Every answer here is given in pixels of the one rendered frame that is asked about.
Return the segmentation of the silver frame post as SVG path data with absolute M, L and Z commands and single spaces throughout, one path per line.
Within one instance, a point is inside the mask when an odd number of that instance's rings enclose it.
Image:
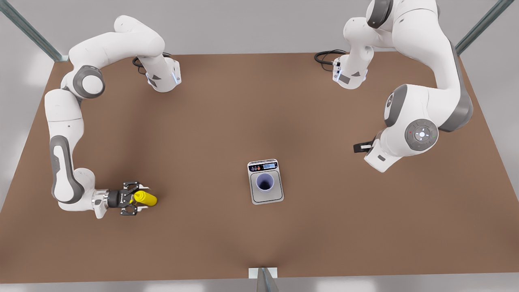
M 256 292 L 279 292 L 275 282 L 278 278 L 277 267 L 248 268 L 249 279 L 256 279 Z
M 69 60 L 69 56 L 61 55 L 7 0 L 0 0 L 0 12 L 11 20 L 52 61 L 67 62 Z
M 490 25 L 514 3 L 515 0 L 497 0 L 493 7 L 456 44 L 457 55 L 461 55 Z

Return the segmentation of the pale blue cup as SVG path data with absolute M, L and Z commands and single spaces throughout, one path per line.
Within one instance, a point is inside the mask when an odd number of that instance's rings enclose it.
M 257 176 L 255 183 L 260 192 L 267 193 L 274 187 L 275 180 L 271 174 L 261 173 Z

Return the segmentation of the yellow sauce bottle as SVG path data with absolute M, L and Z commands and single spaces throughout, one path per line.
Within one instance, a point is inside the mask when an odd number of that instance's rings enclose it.
M 135 192 L 133 195 L 133 199 L 135 202 L 141 203 L 146 206 L 154 206 L 157 204 L 156 196 L 142 190 Z

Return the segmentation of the silver digital kitchen scale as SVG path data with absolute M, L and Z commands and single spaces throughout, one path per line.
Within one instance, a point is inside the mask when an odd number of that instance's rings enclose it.
M 279 163 L 276 159 L 251 161 L 247 164 L 247 168 L 251 200 L 254 205 L 274 203 L 284 200 Z M 257 176 L 261 173 L 269 173 L 275 180 L 274 187 L 267 193 L 260 192 L 255 183 Z

